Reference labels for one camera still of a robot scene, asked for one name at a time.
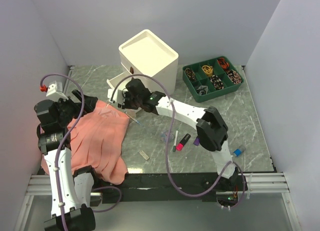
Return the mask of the white drawer organizer box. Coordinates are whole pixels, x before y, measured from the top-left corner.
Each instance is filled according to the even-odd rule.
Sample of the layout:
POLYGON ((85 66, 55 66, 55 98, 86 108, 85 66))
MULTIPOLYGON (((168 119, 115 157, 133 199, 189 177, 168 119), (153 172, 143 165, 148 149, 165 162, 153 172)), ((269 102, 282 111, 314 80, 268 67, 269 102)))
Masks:
POLYGON ((118 50, 124 72, 147 75, 160 82, 170 95, 175 92, 179 55, 152 31, 142 30, 118 50))

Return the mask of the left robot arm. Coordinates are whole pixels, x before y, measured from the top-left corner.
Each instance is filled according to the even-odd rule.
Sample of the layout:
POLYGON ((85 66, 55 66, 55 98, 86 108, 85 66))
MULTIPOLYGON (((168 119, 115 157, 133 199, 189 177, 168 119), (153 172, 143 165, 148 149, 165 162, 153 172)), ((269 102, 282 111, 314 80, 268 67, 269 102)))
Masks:
POLYGON ((93 231, 95 215, 90 207, 91 192, 100 186, 92 166, 72 172, 71 131, 68 125, 94 111, 98 98, 73 90, 70 97, 58 101, 45 99, 34 106, 40 124, 38 148, 48 168, 51 186, 51 218, 44 222, 46 231, 93 231))

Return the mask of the blue grey tape roll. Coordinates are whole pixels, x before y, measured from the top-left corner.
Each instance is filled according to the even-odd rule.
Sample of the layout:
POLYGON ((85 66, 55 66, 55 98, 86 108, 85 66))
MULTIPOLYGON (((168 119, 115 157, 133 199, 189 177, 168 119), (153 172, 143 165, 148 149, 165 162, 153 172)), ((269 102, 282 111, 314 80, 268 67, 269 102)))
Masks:
POLYGON ((246 147, 244 145, 241 145, 233 152, 233 155, 235 157, 239 157, 245 151, 246 151, 246 147))

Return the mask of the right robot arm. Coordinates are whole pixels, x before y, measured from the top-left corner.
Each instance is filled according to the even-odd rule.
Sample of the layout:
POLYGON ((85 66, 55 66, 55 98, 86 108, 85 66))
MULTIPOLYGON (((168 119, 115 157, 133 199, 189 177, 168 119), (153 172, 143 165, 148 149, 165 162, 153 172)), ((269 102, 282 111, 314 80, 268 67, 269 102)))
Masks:
POLYGON ((228 145, 228 127, 219 111, 210 106, 200 108, 169 98, 160 91, 151 92, 138 78, 133 78, 117 95, 117 105, 122 109, 142 109, 147 113, 174 118, 194 128, 199 144, 210 151, 220 175, 217 187, 221 191, 232 191, 239 169, 233 163, 228 145))

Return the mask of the grey eraser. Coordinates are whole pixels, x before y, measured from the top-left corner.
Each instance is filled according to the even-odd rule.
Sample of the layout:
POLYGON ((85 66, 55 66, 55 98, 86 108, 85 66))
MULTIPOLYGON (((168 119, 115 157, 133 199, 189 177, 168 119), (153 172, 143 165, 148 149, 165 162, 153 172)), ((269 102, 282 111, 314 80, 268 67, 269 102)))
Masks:
POLYGON ((148 161, 148 160, 150 159, 150 157, 149 157, 143 150, 141 150, 141 151, 139 152, 139 154, 140 154, 146 161, 148 161))

